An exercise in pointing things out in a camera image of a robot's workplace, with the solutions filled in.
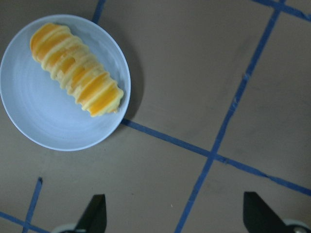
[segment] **black object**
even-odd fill
[[[107,226],[105,195],[94,195],[75,229],[61,233],[104,233]]]
[[[249,233],[311,233],[303,226],[286,226],[256,192],[244,192],[243,222]]]

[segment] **pastry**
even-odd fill
[[[69,27],[47,23],[30,40],[34,60],[92,117],[116,112],[124,93]]]

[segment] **blue tape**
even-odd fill
[[[31,223],[31,219],[33,218],[34,215],[34,211],[35,211],[35,205],[38,201],[39,198],[39,194],[41,191],[41,187],[42,187],[42,178],[39,177],[37,184],[35,186],[35,190],[34,190],[34,194],[33,197],[31,199],[30,205],[29,205],[29,209],[26,215],[26,220],[25,220],[25,226],[23,227],[23,231],[22,233],[27,233],[30,227],[30,223]]]
[[[18,225],[20,225],[22,227],[24,227],[26,225],[26,223],[24,221],[22,221],[22,220],[20,220],[20,219],[18,219],[16,217],[13,217],[11,215],[8,215],[8,214],[6,214],[4,212],[1,212],[1,211],[0,211],[0,217],[6,219],[8,221],[11,221],[13,223],[16,223],[16,224],[18,224]],[[33,226],[33,225],[30,225],[29,229],[33,230],[35,232],[38,232],[38,233],[50,233],[50,232],[48,232],[48,231],[46,231],[46,230],[44,230],[42,228],[39,228],[39,227],[36,227],[36,226]]]
[[[244,89],[244,82],[241,82],[240,84],[240,88],[238,89],[238,92],[240,90],[243,90]],[[205,157],[210,157],[211,156],[211,152],[206,150],[206,149],[203,149],[203,148],[200,148],[200,147],[197,147],[195,145],[192,145],[190,143],[187,143],[185,141],[182,141],[182,140],[179,140],[177,138],[174,138],[174,137],[171,137],[167,134],[164,134],[164,133],[161,133],[159,131],[156,131],[156,130],[153,130],[151,128],[148,128],[146,126],[143,126],[143,125],[140,125],[138,123],[135,123],[133,121],[130,121],[128,119],[123,119],[122,122],[121,122],[123,125],[126,125],[132,129],[135,129],[135,130],[138,130],[142,133],[146,133],[150,136],[153,136],[153,137],[156,137],[158,139],[161,139],[163,141],[166,141],[166,142],[169,142],[169,143],[172,143],[172,144],[175,144],[179,147],[182,147],[186,150],[189,150],[189,151],[192,151],[194,153],[197,153],[197,154],[200,154],[202,156],[205,156]],[[299,186],[299,185],[296,185],[294,183],[291,183],[289,181],[286,181],[286,180],[282,180],[280,178],[276,178],[276,177],[273,177],[273,176],[270,176],[270,175],[267,175],[261,171],[259,171],[258,169],[256,168],[253,168],[251,166],[248,166],[248,165],[245,165],[245,164],[242,164],[240,162],[237,162],[237,161],[234,161],[234,160],[231,160],[231,159],[228,159],[228,158],[225,158],[219,154],[216,154],[214,159],[216,159],[217,161],[221,162],[221,163],[224,163],[224,164],[228,164],[228,165],[231,165],[231,166],[234,166],[235,168],[239,169],[239,170],[242,170],[242,171],[245,171],[245,172],[248,172],[248,173],[251,173],[253,175],[257,175],[257,176],[260,176],[260,177],[264,177],[264,178],[268,178],[270,179],[271,181],[273,182],[276,182],[277,184],[279,185],[282,185],[282,186],[285,186],[285,187],[288,187],[292,190],[295,190],[297,192],[300,192],[302,194],[306,194],[308,196],[311,196],[311,190],[310,189],[307,189],[307,188],[304,188],[302,186]]]
[[[275,183],[277,183],[277,184],[279,184],[281,186],[284,186],[284,187],[287,187],[287,188],[289,188],[291,190],[297,191],[299,193],[311,196],[311,189],[302,187],[300,185],[297,185],[295,183],[286,181],[284,179],[281,179],[281,178],[278,178],[278,177],[275,177],[275,176],[270,176],[270,175],[265,174],[264,172],[262,172],[262,171],[260,171],[260,170],[258,170],[256,168],[253,168],[251,166],[242,164],[240,162],[237,162],[237,161],[229,159],[229,158],[222,157],[220,155],[217,155],[215,157],[215,159],[217,161],[221,162],[221,163],[234,166],[235,168],[237,168],[239,170],[245,171],[247,173],[250,173],[250,174],[253,174],[253,175],[256,175],[256,176],[268,178],[271,181],[273,181],[273,182],[275,182]]]
[[[229,110],[222,122],[222,125],[220,127],[220,130],[217,134],[217,137],[215,139],[215,142],[214,142],[214,145],[212,147],[212,150],[211,150],[211,154],[210,154],[210,157],[208,158],[208,160],[206,161],[205,165],[204,165],[204,168],[196,182],[196,184],[194,185],[194,188],[192,190],[192,193],[190,195],[190,198],[186,204],[186,207],[182,213],[182,216],[176,226],[176,229],[175,229],[175,233],[180,233],[185,225],[185,222],[187,221],[187,218],[189,216],[189,213],[191,211],[191,208],[193,206],[193,203],[195,202],[196,200],[196,197],[202,187],[202,184],[203,184],[203,181],[205,180],[206,176],[208,175],[208,172],[211,168],[211,165],[213,163],[213,160],[215,158],[215,156],[217,155],[217,151],[221,145],[221,142],[225,136],[225,132],[226,132],[226,129],[227,129],[227,126],[229,124],[229,121],[230,119],[232,118],[232,116],[234,115],[238,105],[239,105],[239,102],[241,100],[241,97],[245,91],[245,88],[246,88],[246,85],[247,85],[247,82],[248,80],[250,79],[250,76],[252,75],[253,73],[253,70],[257,64],[257,61],[259,60],[260,58],[260,55],[262,53],[262,50],[264,49],[267,41],[268,41],[268,38],[271,34],[271,31],[275,25],[275,22],[278,18],[280,14],[280,11],[278,10],[275,10],[273,15],[271,16],[267,26],[266,26],[266,29],[264,31],[264,34],[263,36],[261,37],[260,41],[259,41],[259,44],[255,50],[255,53],[251,59],[251,62],[250,62],[250,65],[248,66],[247,70],[246,70],[246,74],[244,75],[244,77],[242,78],[242,81],[238,87],[238,90],[234,96],[234,99],[229,107]]]
[[[24,221],[22,221],[22,220],[20,220],[20,219],[18,219],[16,217],[10,216],[10,215],[8,215],[8,214],[6,214],[4,212],[1,212],[1,211],[0,211],[0,217],[4,218],[6,220],[9,220],[9,221],[11,221],[13,223],[16,223],[18,225],[21,225],[21,226],[25,225]]]
[[[275,10],[282,11],[284,13],[290,14],[290,15],[298,17],[298,18],[301,18],[303,20],[306,20],[309,22],[311,21],[311,15],[310,14],[305,14],[300,10],[297,10],[293,7],[288,6],[288,5],[284,5],[282,2],[276,2],[273,0],[251,0],[251,1],[260,3],[260,4],[265,5],[265,6],[273,7]]]
[[[285,1],[286,1],[286,0],[280,0],[280,2],[278,3],[279,6],[280,6],[280,7],[281,7],[281,6],[284,6]],[[256,50],[255,50],[255,53],[254,53],[254,55],[253,55],[253,57],[252,57],[252,60],[251,60],[249,66],[248,66],[248,68],[247,68],[247,70],[246,70],[246,75],[247,75],[248,77],[251,77],[251,76],[252,76],[253,71],[254,71],[254,69],[255,69],[255,66],[256,66],[256,64],[257,64],[257,62],[258,62],[258,60],[259,60],[259,58],[260,58],[260,56],[261,56],[261,53],[262,53],[262,51],[263,51],[263,48],[265,47],[265,45],[266,45],[266,43],[267,43],[267,41],[268,41],[268,38],[269,38],[269,36],[270,36],[270,34],[271,34],[271,32],[272,32],[272,29],[273,29],[273,27],[275,26],[276,19],[278,18],[278,16],[279,16],[280,13],[281,13],[280,9],[276,9],[276,10],[273,12],[273,14],[272,14],[272,16],[271,16],[271,18],[270,18],[270,20],[269,20],[269,22],[268,22],[268,25],[267,25],[267,27],[266,27],[266,29],[265,29],[265,31],[264,31],[264,33],[263,33],[263,35],[262,35],[262,37],[261,37],[259,43],[258,43],[258,46],[257,46],[257,48],[256,48]]]
[[[99,18],[102,15],[103,9],[104,9],[104,4],[106,0],[99,0],[93,15],[92,22],[98,24]]]
[[[194,204],[194,202],[196,200],[196,197],[198,196],[198,193],[199,193],[199,191],[200,191],[200,189],[201,189],[201,187],[202,187],[202,185],[204,183],[204,180],[205,180],[205,178],[206,178],[206,176],[207,176],[207,174],[208,174],[208,172],[209,172],[209,170],[210,170],[210,168],[211,168],[211,166],[213,164],[213,161],[214,161],[214,158],[210,157],[210,158],[207,159],[207,162],[204,164],[202,172],[201,172],[199,178],[197,179],[197,181],[196,181],[196,183],[194,185],[194,188],[193,188],[193,190],[191,192],[191,195],[190,195],[190,197],[189,197],[189,199],[187,201],[185,209],[184,209],[184,211],[183,211],[183,213],[182,213],[182,215],[180,217],[180,220],[179,220],[179,222],[178,222],[178,224],[176,226],[175,233],[181,232],[182,229],[184,228],[184,225],[185,225],[186,220],[187,220],[187,218],[189,216],[189,213],[190,213],[190,211],[192,209],[192,206],[193,206],[193,204]]]
[[[131,127],[132,129],[138,130],[140,132],[146,133],[148,135],[151,135],[153,137],[159,138],[161,140],[164,140],[166,142],[170,142],[174,145],[177,145],[177,146],[182,147],[184,149],[190,150],[190,151],[195,152],[197,154],[201,154],[201,155],[206,156],[206,157],[208,157],[210,155],[210,152],[208,150],[202,149],[202,148],[194,146],[188,142],[179,140],[175,137],[171,137],[165,133],[161,133],[159,131],[153,130],[153,129],[148,128],[146,126],[140,125],[140,124],[135,123],[131,120],[124,118],[122,120],[121,124],[126,125],[128,127]]]
[[[39,227],[36,227],[36,226],[33,226],[33,225],[30,225],[29,226],[29,229],[34,231],[34,232],[38,232],[38,233],[50,233],[42,228],[39,228]]]

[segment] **white plate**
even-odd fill
[[[124,97],[116,114],[91,117],[33,60],[30,38],[47,22],[69,26],[118,81]],[[117,43],[100,26],[77,16],[47,16],[30,23],[10,42],[1,62],[0,93],[9,118],[29,139],[53,150],[82,150],[107,138],[125,115],[130,91],[128,65]]]

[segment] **gray floor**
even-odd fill
[[[311,13],[308,0],[286,4]],[[0,53],[35,19],[71,14],[91,20],[96,5],[2,0]],[[212,150],[273,11],[251,0],[108,0],[99,25],[119,44],[131,72],[125,118],[163,134],[121,124],[89,149],[59,152],[23,136],[1,104],[0,213],[24,221],[42,177],[31,221],[42,230],[30,233],[76,222],[98,193],[106,194],[107,233],[173,232],[207,161],[185,145]],[[311,226],[310,37],[311,22],[280,14],[218,150],[262,175],[216,159],[182,232],[247,232],[244,191],[256,191],[281,218]],[[164,134],[182,145],[163,140]],[[22,226],[0,217],[0,229],[16,233]]]

